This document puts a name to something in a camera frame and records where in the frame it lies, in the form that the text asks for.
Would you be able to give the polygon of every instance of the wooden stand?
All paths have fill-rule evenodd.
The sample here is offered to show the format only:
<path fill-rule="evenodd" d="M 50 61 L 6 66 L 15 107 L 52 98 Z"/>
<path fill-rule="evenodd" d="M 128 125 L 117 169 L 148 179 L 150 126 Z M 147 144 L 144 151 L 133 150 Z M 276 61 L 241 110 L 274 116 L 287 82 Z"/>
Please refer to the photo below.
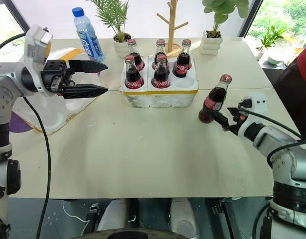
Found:
<path fill-rule="evenodd" d="M 174 31 L 176 29 L 181 28 L 182 26 L 185 26 L 188 24 L 186 21 L 183 24 L 180 24 L 178 26 L 175 26 L 175 18 L 176 18 L 176 6 L 177 6 L 177 0 L 171 0 L 171 2 L 168 2 L 167 5 L 170 8 L 169 12 L 169 21 L 164 18 L 161 14 L 157 13 L 156 15 L 160 17 L 164 22 L 166 22 L 169 25 L 169 31 L 168 31 L 168 43 L 166 47 L 167 56 L 175 56 L 179 54 L 179 51 L 181 49 L 181 46 L 173 43 L 174 41 Z"/>

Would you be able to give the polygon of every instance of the white flower pot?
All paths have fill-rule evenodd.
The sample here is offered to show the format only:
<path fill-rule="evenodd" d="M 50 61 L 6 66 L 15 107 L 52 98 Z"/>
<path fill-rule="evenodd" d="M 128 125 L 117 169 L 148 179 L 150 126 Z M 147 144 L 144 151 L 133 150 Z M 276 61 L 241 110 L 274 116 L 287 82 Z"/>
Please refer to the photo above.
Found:
<path fill-rule="evenodd" d="M 128 55 L 128 45 L 126 42 L 117 42 L 114 40 L 115 36 L 112 38 L 113 47 L 115 50 L 115 53 L 118 57 L 124 58 L 126 55 Z"/>
<path fill-rule="evenodd" d="M 262 58 L 263 54 L 264 54 L 263 51 L 256 50 L 255 57 L 256 57 L 257 61 L 260 61 L 260 59 Z"/>
<path fill-rule="evenodd" d="M 206 31 L 203 32 L 202 42 L 200 44 L 202 55 L 217 55 L 220 49 L 222 38 L 208 38 Z"/>

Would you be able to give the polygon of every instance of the water bottle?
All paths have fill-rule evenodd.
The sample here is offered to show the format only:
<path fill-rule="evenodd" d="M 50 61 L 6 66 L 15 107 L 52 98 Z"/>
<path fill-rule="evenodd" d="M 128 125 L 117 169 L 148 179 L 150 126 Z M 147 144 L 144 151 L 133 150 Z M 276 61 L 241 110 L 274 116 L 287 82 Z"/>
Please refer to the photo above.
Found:
<path fill-rule="evenodd" d="M 85 52 L 91 59 L 101 62 L 104 60 L 104 55 L 90 19 L 84 15 L 81 7 L 72 9 L 72 13 L 75 16 L 74 25 Z"/>

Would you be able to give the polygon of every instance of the bottle cap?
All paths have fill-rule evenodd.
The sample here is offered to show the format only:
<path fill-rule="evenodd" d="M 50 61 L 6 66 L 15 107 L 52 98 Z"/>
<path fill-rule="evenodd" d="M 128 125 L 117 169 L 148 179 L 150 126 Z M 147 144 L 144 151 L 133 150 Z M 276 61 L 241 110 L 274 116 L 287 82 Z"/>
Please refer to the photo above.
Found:
<path fill-rule="evenodd" d="M 127 40 L 127 44 L 128 44 L 129 46 L 136 45 L 136 40 L 135 40 L 135 39 L 129 39 L 129 40 Z"/>
<path fill-rule="evenodd" d="M 157 56 L 157 60 L 159 60 L 159 61 L 164 61 L 164 60 L 166 60 L 166 56 L 165 56 L 164 54 L 159 54 L 159 55 Z"/>
<path fill-rule="evenodd" d="M 81 7 L 75 7 L 74 9 L 72 9 L 72 13 L 74 16 L 84 16 L 84 11 Z"/>
<path fill-rule="evenodd" d="M 157 40 L 157 41 L 156 41 L 156 45 L 157 45 L 157 46 L 163 46 L 163 45 L 165 45 L 165 40 L 164 40 L 164 39 L 159 39 L 159 40 Z"/>
<path fill-rule="evenodd" d="M 183 45 L 184 45 L 184 46 L 190 46 L 191 43 L 192 43 L 192 41 L 190 41 L 189 39 L 183 40 Z"/>
<path fill-rule="evenodd" d="M 132 61 L 132 60 L 134 60 L 134 56 L 133 55 L 127 55 L 127 56 L 125 56 L 125 61 Z"/>
<path fill-rule="evenodd" d="M 220 78 L 221 81 L 224 81 L 226 83 L 230 83 L 232 81 L 232 77 L 229 74 L 223 74 Z"/>

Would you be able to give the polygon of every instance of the cola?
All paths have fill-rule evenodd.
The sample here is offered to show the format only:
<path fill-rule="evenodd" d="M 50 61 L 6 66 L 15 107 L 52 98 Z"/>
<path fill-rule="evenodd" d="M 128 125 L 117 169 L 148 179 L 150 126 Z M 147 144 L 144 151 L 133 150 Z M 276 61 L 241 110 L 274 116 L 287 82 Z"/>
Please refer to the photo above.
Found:
<path fill-rule="evenodd" d="M 138 71 L 143 70 L 144 67 L 145 67 L 145 63 L 142 61 L 142 57 L 137 50 L 136 40 L 135 39 L 129 39 L 127 41 L 127 45 L 128 45 L 128 52 L 132 56 L 134 56 L 136 68 L 138 69 Z"/>
<path fill-rule="evenodd" d="M 199 120 L 203 123 L 210 123 L 213 121 L 211 117 L 211 111 L 219 111 L 222 108 L 222 104 L 226 99 L 227 88 L 232 80 L 232 77 L 228 74 L 221 76 L 219 83 L 209 93 L 204 101 L 202 110 L 199 112 Z"/>
<path fill-rule="evenodd" d="M 159 40 L 156 41 L 156 53 L 155 53 L 154 62 L 152 63 L 152 68 L 154 70 L 156 69 L 157 56 L 158 55 L 165 55 L 166 56 L 165 40 L 163 40 L 163 39 L 159 39 Z M 168 60 L 167 60 L 167 57 L 166 57 L 166 66 L 167 66 L 167 69 L 168 69 Z"/>
<path fill-rule="evenodd" d="M 189 39 L 183 40 L 182 50 L 179 54 L 176 63 L 174 64 L 173 74 L 177 77 L 186 77 L 187 71 L 191 67 L 191 57 L 190 57 L 190 46 L 191 41 Z"/>
<path fill-rule="evenodd" d="M 129 89 L 138 89 L 141 88 L 144 84 L 144 80 L 141 77 L 135 66 L 135 60 L 133 55 L 125 56 L 126 63 L 126 80 L 125 85 Z"/>
<path fill-rule="evenodd" d="M 168 75 L 169 73 L 167 72 L 166 56 L 159 54 L 157 56 L 157 65 L 154 78 L 152 79 L 152 85 L 159 89 L 169 87 Z"/>

